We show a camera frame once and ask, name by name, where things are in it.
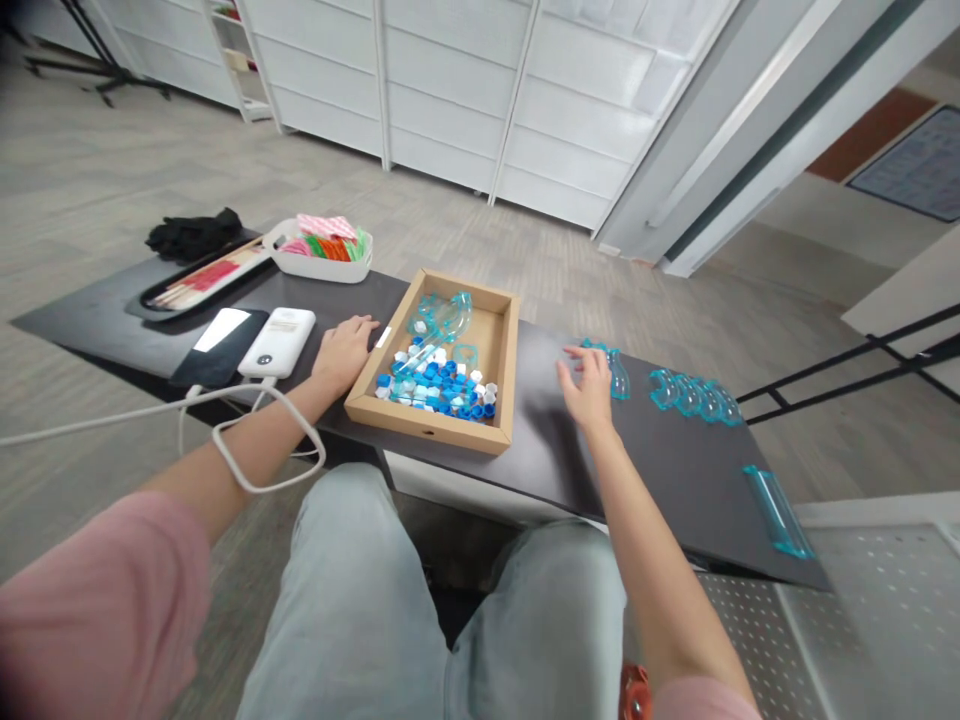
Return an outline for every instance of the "white label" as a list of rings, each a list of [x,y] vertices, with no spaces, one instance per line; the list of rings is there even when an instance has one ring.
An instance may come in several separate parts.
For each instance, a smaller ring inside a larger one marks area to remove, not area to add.
[[[387,341],[387,338],[390,337],[390,331],[392,329],[393,328],[387,325],[387,329],[383,331],[383,335],[381,335],[380,339],[377,340],[377,347],[383,347],[383,344]]]

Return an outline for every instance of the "white plastic basket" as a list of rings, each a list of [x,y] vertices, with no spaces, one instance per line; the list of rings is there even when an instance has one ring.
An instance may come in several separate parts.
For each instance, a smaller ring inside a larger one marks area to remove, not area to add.
[[[288,275],[299,275],[314,280],[329,280],[354,284],[361,282],[370,272],[373,262],[373,237],[367,243],[367,251],[357,262],[343,262],[340,260],[326,260],[324,258],[307,257],[295,253],[280,252],[280,247],[287,239],[294,239],[300,233],[300,226],[295,218],[283,220],[276,227],[263,236],[263,247],[273,258],[282,272]]]

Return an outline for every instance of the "charging cable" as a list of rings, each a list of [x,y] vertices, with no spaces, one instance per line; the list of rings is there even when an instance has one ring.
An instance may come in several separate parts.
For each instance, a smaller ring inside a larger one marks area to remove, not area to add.
[[[260,384],[260,386],[273,387],[276,384],[277,384],[277,378],[266,377],[266,378],[263,378],[263,382]],[[240,384],[240,387],[244,387],[244,386],[249,386],[249,383],[243,382]],[[203,393],[204,391],[205,391],[205,388],[202,385],[194,385],[187,392],[187,399],[189,400],[191,398],[195,398],[201,393]],[[260,394],[257,395],[256,401],[253,403],[253,407],[250,410],[245,409],[241,405],[237,405],[235,402],[233,402],[232,400],[228,400],[227,398],[223,398],[222,400],[226,405],[228,405],[230,408],[238,412],[240,414],[240,417],[244,417],[246,415],[253,415],[257,411],[257,408],[260,407],[260,403],[263,402],[263,398],[266,397],[266,395],[267,395],[266,391],[261,390]],[[177,417],[177,452],[180,454],[180,457],[183,457],[185,454],[183,449],[183,423],[186,417],[187,417],[187,408],[185,407],[180,408],[180,413],[179,413],[179,416]],[[312,455],[314,452],[316,451],[311,450],[309,454]],[[301,456],[302,455],[300,453],[297,453],[291,457],[301,457]]]
[[[237,461],[234,459],[233,455],[230,453],[230,449],[227,447],[226,443],[221,437],[223,430],[236,425],[238,422],[243,420],[246,415],[234,418],[232,420],[227,420],[219,425],[215,425],[211,433],[211,439],[213,440],[214,446],[223,456],[223,460],[227,463],[227,467],[230,468],[230,472],[233,473],[233,477],[237,481],[237,484],[248,493],[253,495],[265,495],[266,493],[283,490],[284,488],[296,485],[301,480],[306,480],[307,478],[312,477],[319,472],[327,460],[327,451],[326,448],[323,447],[323,442],[320,440],[320,434],[317,432],[317,429],[307,422],[307,419],[303,417],[300,411],[297,410],[296,406],[290,402],[286,395],[274,387],[275,383],[276,379],[274,379],[273,382],[264,382],[259,386],[261,388],[261,395],[260,398],[257,399],[257,403],[259,403],[260,399],[264,395],[270,395],[274,400],[280,402],[287,409],[287,412],[293,416],[294,420],[297,421],[297,424],[303,430],[304,434],[310,439],[310,442],[313,443],[316,449],[311,451],[310,454],[313,452],[317,453],[317,462],[306,472],[290,478],[289,480],[284,480],[283,482],[279,482],[276,485],[270,485],[268,487],[257,487],[247,480],[246,475],[243,474],[240,466],[237,465]],[[0,438],[0,449],[14,447],[15,445],[24,445],[26,443],[39,442],[41,440],[49,440],[50,438],[59,437],[60,435],[69,435],[72,433],[82,432],[84,430],[93,430],[94,428],[106,427],[108,425],[116,425],[128,420],[137,420],[139,418],[150,417],[151,415],[157,415],[170,410],[186,410],[188,407],[210,402],[211,400],[219,400],[221,398],[232,396],[241,396],[250,392],[250,385],[234,385],[233,387],[222,388],[220,390],[211,390],[208,393],[202,393],[203,388],[196,389],[197,387],[198,386],[190,388],[190,392],[187,393],[187,397],[183,400],[177,400],[176,402],[160,405],[159,407],[133,410],[132,412],[122,413],[120,415],[111,415],[109,417],[98,418],[96,420],[86,420],[84,422],[73,423],[72,425],[63,425],[61,427],[51,428],[49,430],[40,430],[38,432],[26,433],[24,435]]]

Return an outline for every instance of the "smartphone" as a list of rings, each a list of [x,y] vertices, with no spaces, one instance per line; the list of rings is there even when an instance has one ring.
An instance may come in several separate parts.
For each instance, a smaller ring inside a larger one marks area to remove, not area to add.
[[[174,370],[170,384],[174,387],[202,385],[208,390],[227,387],[269,317],[266,310],[224,308],[218,312]]]

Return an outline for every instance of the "white power bank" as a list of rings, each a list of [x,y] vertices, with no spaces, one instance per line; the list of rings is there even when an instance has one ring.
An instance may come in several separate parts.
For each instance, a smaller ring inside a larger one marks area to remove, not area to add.
[[[246,378],[290,377],[317,316],[309,310],[277,308],[270,313],[237,368]]]

